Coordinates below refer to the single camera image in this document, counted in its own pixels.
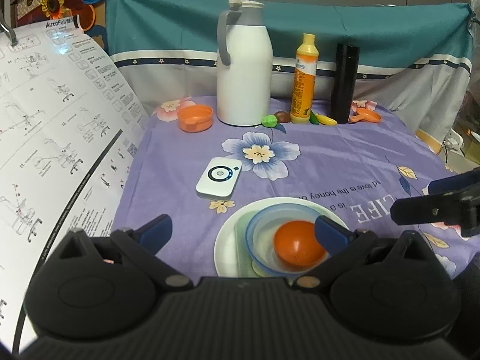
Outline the brown toy kiwi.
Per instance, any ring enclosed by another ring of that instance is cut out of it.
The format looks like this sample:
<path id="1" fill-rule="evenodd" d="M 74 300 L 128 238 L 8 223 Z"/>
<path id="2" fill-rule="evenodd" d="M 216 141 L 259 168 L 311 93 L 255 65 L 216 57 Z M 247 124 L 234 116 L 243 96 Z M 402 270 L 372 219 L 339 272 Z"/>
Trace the brown toy kiwi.
<path id="1" fill-rule="evenodd" d="M 278 124 L 287 124 L 291 122 L 290 113 L 286 111 L 277 111 L 274 113 Z"/>

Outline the white power strip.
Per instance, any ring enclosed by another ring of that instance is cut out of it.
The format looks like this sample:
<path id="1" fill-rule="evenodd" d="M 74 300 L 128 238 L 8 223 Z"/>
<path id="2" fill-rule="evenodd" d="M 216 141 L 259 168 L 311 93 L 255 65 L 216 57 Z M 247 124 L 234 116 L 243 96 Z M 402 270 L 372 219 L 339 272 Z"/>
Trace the white power strip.
<path id="1" fill-rule="evenodd" d="M 448 134 L 445 136 L 443 144 L 446 150 L 452 150 L 459 153 L 464 147 L 464 140 L 462 135 L 460 135 L 453 128 L 451 128 Z"/>

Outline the white remote device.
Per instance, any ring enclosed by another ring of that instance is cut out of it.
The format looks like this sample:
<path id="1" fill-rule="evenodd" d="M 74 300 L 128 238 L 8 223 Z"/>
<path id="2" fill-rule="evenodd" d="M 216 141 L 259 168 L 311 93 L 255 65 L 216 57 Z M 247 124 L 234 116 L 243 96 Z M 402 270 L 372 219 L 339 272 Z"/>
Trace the white remote device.
<path id="1" fill-rule="evenodd" d="M 200 176 L 195 191 L 200 197 L 214 200 L 228 198 L 233 194 L 241 170 L 240 160 L 212 158 Z"/>

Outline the green toy cucumber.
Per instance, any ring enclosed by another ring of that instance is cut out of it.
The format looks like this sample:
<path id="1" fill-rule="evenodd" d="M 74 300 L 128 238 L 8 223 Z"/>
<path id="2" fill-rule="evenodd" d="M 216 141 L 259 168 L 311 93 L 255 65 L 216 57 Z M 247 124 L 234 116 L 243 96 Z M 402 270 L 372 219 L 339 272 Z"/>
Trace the green toy cucumber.
<path id="1" fill-rule="evenodd" d="M 317 119 L 317 116 L 315 115 L 315 113 L 314 113 L 313 111 L 310 112 L 309 122 L 310 122 L 312 125 L 318 125 L 318 124 L 319 124 L 319 121 L 318 121 L 318 119 Z"/>

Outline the white instruction sheet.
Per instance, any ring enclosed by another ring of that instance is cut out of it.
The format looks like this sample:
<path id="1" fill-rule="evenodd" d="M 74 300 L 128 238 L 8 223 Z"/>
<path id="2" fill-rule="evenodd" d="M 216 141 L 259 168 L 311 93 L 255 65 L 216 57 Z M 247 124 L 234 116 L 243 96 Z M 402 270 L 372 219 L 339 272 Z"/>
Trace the white instruction sheet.
<path id="1" fill-rule="evenodd" d="M 73 17 L 1 36 L 1 342 L 34 338 L 22 311 L 65 234 L 106 236 L 148 120 L 114 62 Z"/>

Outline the orange detergent bottle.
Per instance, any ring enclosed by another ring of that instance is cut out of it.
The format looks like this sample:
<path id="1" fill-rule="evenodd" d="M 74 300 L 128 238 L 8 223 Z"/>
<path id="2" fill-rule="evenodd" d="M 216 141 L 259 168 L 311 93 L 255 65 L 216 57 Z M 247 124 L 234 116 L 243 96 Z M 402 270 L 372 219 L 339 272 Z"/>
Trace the orange detergent bottle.
<path id="1" fill-rule="evenodd" d="M 290 105 L 290 119 L 295 124 L 306 124 L 310 120 L 319 57 L 315 40 L 314 34 L 304 33 L 302 44 L 296 50 Z"/>

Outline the brown-orange small bowl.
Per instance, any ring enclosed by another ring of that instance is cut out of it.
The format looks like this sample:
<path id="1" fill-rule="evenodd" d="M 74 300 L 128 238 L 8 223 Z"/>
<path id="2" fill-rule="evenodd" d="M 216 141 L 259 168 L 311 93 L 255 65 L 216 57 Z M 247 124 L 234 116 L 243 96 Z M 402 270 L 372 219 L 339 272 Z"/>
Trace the brown-orange small bowl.
<path id="1" fill-rule="evenodd" d="M 274 250 L 284 263 L 311 267 L 327 254 L 315 237 L 314 223 L 294 220 L 281 225 L 273 237 Z"/>

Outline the green toy lime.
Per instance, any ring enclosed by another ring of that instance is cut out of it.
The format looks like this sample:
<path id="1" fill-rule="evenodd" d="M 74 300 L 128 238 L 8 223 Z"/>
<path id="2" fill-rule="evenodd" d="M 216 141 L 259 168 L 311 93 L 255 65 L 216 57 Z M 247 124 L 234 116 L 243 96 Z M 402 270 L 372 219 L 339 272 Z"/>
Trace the green toy lime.
<path id="1" fill-rule="evenodd" d="M 266 128 L 275 128 L 278 125 L 278 118 L 275 115 L 264 116 L 261 124 Z"/>

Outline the white round plate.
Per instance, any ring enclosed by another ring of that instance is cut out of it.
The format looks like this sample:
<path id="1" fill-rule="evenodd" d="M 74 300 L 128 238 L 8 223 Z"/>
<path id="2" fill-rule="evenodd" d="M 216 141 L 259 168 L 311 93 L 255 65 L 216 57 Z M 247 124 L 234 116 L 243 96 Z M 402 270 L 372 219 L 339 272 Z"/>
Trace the white round plate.
<path id="1" fill-rule="evenodd" d="M 347 224 L 343 222 L 343 220 L 333 211 L 328 210 L 323 205 L 319 205 L 308 200 L 303 200 L 297 197 L 269 197 L 256 202 L 251 202 L 233 213 L 221 226 L 219 233 L 216 236 L 213 256 L 217 275 L 220 277 L 239 277 L 239 270 L 237 266 L 236 236 L 234 231 L 236 222 L 250 212 L 260 211 L 268 206 L 282 203 L 293 203 L 309 206 L 310 208 L 318 211 L 322 215 L 328 216 L 336 223 L 343 225 L 344 228 L 348 229 Z"/>

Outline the green square plate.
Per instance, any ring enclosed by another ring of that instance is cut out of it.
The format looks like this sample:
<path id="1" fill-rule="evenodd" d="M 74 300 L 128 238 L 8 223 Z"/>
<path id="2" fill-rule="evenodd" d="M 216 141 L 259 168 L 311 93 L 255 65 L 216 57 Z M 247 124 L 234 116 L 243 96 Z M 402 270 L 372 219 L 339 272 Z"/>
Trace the green square plate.
<path id="1" fill-rule="evenodd" d="M 256 264 L 253 262 L 247 249 L 246 230 L 249 222 L 255 216 L 257 211 L 249 211 L 240 216 L 234 225 L 234 235 L 237 253 L 237 270 L 239 277 L 260 278 L 261 275 L 256 270 Z"/>

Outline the black tall flask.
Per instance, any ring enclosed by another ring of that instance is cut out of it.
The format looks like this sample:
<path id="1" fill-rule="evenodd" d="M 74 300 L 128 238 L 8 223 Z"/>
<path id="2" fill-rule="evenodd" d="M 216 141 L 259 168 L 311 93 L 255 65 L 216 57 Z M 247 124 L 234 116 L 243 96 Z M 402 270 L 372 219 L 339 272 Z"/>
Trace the black tall flask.
<path id="1" fill-rule="evenodd" d="M 360 48 L 337 44 L 334 87 L 330 95 L 329 117 L 338 124 L 348 122 L 356 85 Z"/>

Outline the yellow scalloped small plate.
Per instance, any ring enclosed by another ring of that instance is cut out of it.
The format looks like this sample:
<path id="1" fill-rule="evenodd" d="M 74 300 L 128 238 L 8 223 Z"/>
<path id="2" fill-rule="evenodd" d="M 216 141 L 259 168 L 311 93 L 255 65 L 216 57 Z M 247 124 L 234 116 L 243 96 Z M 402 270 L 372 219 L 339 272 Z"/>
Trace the yellow scalloped small plate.
<path id="1" fill-rule="evenodd" d="M 271 272 L 271 270 L 265 267 L 262 264 L 257 263 L 256 261 L 251 262 L 252 270 L 256 273 L 256 275 L 260 277 L 274 277 L 275 274 Z"/>

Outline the yellow toy banana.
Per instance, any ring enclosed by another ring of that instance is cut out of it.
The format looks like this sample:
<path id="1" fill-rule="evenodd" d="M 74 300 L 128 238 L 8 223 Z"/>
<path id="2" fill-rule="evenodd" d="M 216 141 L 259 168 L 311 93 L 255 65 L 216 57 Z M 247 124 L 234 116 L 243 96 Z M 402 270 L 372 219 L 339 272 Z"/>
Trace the yellow toy banana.
<path id="1" fill-rule="evenodd" d="M 335 126 L 338 122 L 326 115 L 321 115 L 321 114 L 315 114 L 316 119 L 319 124 L 325 125 L 325 126 Z"/>

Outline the white thermos jug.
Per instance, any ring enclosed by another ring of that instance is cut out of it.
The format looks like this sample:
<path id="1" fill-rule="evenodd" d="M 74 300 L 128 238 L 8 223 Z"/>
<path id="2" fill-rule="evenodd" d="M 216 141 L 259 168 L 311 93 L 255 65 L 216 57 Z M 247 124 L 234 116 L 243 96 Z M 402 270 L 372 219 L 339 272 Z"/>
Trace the white thermos jug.
<path id="1" fill-rule="evenodd" d="M 269 113 L 273 60 L 264 4 L 229 0 L 216 35 L 217 117 L 236 127 L 260 125 Z"/>

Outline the orange toy frying pan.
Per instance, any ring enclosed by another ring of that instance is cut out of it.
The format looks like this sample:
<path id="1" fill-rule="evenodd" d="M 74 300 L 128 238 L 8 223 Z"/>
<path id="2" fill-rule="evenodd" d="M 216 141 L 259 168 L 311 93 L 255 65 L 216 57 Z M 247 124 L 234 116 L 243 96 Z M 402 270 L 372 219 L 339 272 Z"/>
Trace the orange toy frying pan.
<path id="1" fill-rule="evenodd" d="M 379 124 L 383 120 L 375 111 L 370 111 L 366 108 L 357 108 L 354 115 L 349 118 L 349 123 L 368 122 L 373 124 Z"/>

